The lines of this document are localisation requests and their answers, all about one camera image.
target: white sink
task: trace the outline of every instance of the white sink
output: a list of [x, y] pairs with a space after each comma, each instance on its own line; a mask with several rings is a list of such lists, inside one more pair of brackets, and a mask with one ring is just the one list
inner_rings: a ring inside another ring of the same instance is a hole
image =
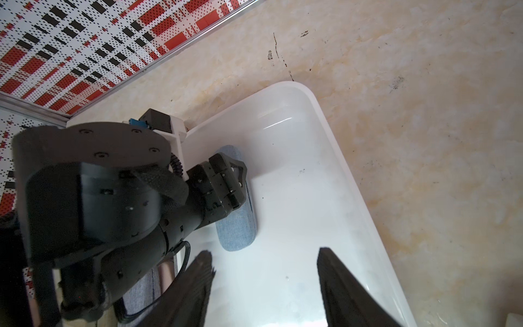
[[304, 85], [274, 84], [190, 130], [186, 167], [223, 145], [247, 165], [258, 234], [225, 251], [215, 226], [193, 232], [191, 259], [212, 253], [205, 326], [326, 326], [316, 259], [330, 247], [403, 326], [416, 323], [321, 108]]

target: tiled wall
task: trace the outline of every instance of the tiled wall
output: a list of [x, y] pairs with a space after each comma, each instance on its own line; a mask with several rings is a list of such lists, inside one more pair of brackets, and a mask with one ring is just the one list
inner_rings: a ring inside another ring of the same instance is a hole
[[0, 91], [73, 114], [247, 0], [7, 0]]
[[0, 216], [14, 209], [16, 189], [11, 140], [28, 127], [43, 123], [0, 109]]

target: beige marble surface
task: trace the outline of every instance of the beige marble surface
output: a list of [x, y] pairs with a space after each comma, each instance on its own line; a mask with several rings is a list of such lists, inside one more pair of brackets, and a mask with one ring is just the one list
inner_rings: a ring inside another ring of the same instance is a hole
[[71, 123], [154, 108], [192, 128], [292, 75], [418, 325], [502, 326], [523, 313], [522, 41], [515, 0], [266, 0]]

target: metal trim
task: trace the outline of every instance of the metal trim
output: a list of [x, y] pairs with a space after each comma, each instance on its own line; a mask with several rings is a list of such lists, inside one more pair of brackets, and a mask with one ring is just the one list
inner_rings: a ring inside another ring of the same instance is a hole
[[71, 118], [71, 115], [44, 108], [4, 92], [0, 92], [0, 107], [60, 127], [65, 127], [67, 121]]
[[140, 69], [139, 71], [137, 71], [135, 74], [133, 74], [132, 76], [130, 76], [129, 78], [126, 78], [125, 80], [123, 80], [120, 84], [118, 84], [117, 86], [113, 87], [109, 92], [105, 92], [102, 96], [98, 97], [97, 99], [95, 99], [94, 101], [91, 101], [89, 102], [87, 105], [85, 105], [83, 108], [81, 108], [80, 110], [78, 110], [77, 112], [75, 112], [72, 117], [75, 117], [77, 115], [79, 115], [80, 113], [84, 112], [85, 110], [87, 110], [89, 107], [95, 105], [96, 103], [102, 101], [103, 99], [105, 99], [106, 97], [108, 97], [110, 94], [114, 93], [115, 91], [119, 90], [121, 87], [123, 87], [124, 85], [126, 85], [129, 81], [135, 79], [136, 77], [142, 75], [143, 73], [145, 73], [147, 70], [153, 68], [153, 67], [157, 67], [160, 63], [166, 61], [167, 59], [170, 59], [171, 57], [179, 54], [180, 52], [184, 51], [186, 48], [188, 48], [190, 45], [192, 45], [193, 43], [203, 39], [205, 36], [209, 35], [210, 33], [214, 32], [217, 28], [221, 27], [225, 22], [228, 22], [228, 21], [231, 21], [233, 18], [237, 18], [239, 17], [241, 14], [244, 14], [246, 12], [246, 10], [249, 8], [249, 9], [252, 9], [254, 8], [253, 5], [257, 5], [257, 4], [260, 4], [262, 3], [263, 1], [265, 0], [249, 0], [247, 1], [246, 3], [244, 3], [243, 5], [241, 5], [238, 9], [235, 9], [233, 10], [232, 12], [230, 12], [229, 14], [225, 15], [224, 17], [222, 17], [221, 19], [219, 19], [218, 21], [215, 21], [214, 23], [212, 23], [211, 25], [209, 25], [208, 27], [206, 27], [203, 31], [199, 32], [198, 34], [194, 35], [193, 37], [189, 38], [189, 40], [187, 40], [186, 42], [184, 42], [183, 44], [180, 44], [179, 46], [177, 46], [176, 48], [170, 50], [170, 52], [166, 53], [165, 55], [161, 56], [158, 60], [156, 61], [153, 61], [152, 63], [150, 63], [149, 65], [145, 66], [144, 68]]

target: blue sponge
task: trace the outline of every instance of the blue sponge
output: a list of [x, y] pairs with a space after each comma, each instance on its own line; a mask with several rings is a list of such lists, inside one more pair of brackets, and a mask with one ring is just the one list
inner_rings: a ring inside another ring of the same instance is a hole
[[[240, 151], [232, 145], [223, 146], [216, 151], [216, 153], [218, 152], [228, 155], [232, 159], [242, 161]], [[216, 232], [218, 232], [220, 244], [227, 251], [241, 250], [249, 246], [256, 238], [257, 222], [247, 181], [245, 186], [247, 201], [226, 218], [216, 222]]]

